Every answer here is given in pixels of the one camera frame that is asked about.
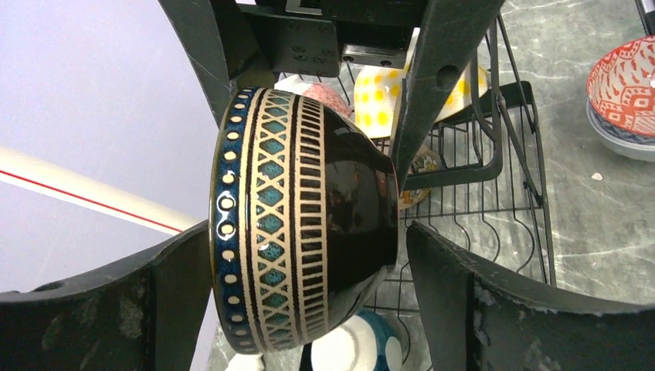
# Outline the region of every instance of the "bowl rim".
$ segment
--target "bowl rim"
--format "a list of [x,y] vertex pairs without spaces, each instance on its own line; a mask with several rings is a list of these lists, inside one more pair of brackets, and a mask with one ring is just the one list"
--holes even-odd
[[[608,52],[607,54],[605,54],[604,56],[602,56],[601,58],[599,58],[598,61],[593,65],[592,69],[589,71],[589,75],[587,76],[587,84],[586,84],[587,100],[588,100],[588,102],[592,105],[593,109],[594,109],[596,112],[598,112],[599,114],[600,114],[600,110],[599,110],[599,108],[598,108],[598,107],[593,103],[593,101],[592,101],[592,99],[591,99],[591,91],[589,91],[589,90],[590,90],[590,86],[591,86],[591,81],[592,81],[592,72],[593,72],[594,70],[596,70],[597,68],[599,68],[600,63],[601,63],[605,58],[607,58],[607,57],[609,57],[609,56],[611,56],[611,55],[617,53],[619,49],[622,49],[623,47],[625,47],[626,45],[628,45],[628,44],[630,44],[630,43],[643,42],[643,41],[647,41],[647,42],[651,42],[651,43],[655,44],[655,36],[644,36],[644,37],[640,37],[640,38],[638,38],[638,39],[630,40],[630,41],[627,42],[627,43],[624,43],[624,44],[622,44],[622,45],[620,45],[620,46],[617,46],[617,47],[614,48],[612,51]],[[630,132],[630,133],[632,133],[632,134],[642,135],[642,136],[644,136],[644,137],[652,137],[652,138],[655,138],[655,132],[653,132],[653,133],[644,133],[644,132],[642,132],[642,131],[637,131],[637,130],[633,130],[633,129],[629,129],[629,128],[623,128],[623,127],[620,127],[619,125],[614,124],[614,123],[611,122],[610,120],[607,120],[607,122],[609,122],[610,124],[612,124],[612,125],[614,125],[614,126],[616,126],[616,127],[618,127],[618,128],[621,128],[622,130],[628,131],[628,132]]]
[[611,135],[610,133],[606,132],[605,129],[603,129],[602,126],[596,122],[596,120],[592,115],[591,110],[595,110],[595,108],[593,107],[591,100],[587,98],[587,103],[586,103],[587,120],[591,124],[594,131],[598,133],[598,135],[606,139],[607,141],[611,141],[616,145],[619,145],[621,147],[624,147],[632,151],[655,152],[655,145],[641,145],[638,143],[632,143],[631,141],[624,141],[623,139],[617,138],[614,135]]

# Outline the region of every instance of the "white bowl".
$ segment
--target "white bowl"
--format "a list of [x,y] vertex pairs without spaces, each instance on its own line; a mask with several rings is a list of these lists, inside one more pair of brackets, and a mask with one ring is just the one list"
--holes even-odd
[[314,371],[400,371],[402,347],[385,319],[361,310],[314,341],[311,365]]

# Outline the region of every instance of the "black patterned bowl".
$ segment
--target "black patterned bowl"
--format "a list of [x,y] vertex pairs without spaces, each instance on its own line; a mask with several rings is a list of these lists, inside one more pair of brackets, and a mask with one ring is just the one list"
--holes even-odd
[[393,164],[313,99],[241,90],[221,124],[211,193],[216,307],[239,353],[320,338],[395,266]]

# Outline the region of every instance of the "stacked bowl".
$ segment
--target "stacked bowl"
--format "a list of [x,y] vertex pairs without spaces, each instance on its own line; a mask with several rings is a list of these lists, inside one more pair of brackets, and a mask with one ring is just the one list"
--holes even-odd
[[636,160],[655,162],[655,36],[604,56],[587,79],[587,117],[601,142]]

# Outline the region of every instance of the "metal plate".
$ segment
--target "metal plate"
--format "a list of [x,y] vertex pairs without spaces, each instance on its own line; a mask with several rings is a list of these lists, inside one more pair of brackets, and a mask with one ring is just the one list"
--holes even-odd
[[341,51],[332,21],[252,5],[239,7],[273,72],[338,76]]

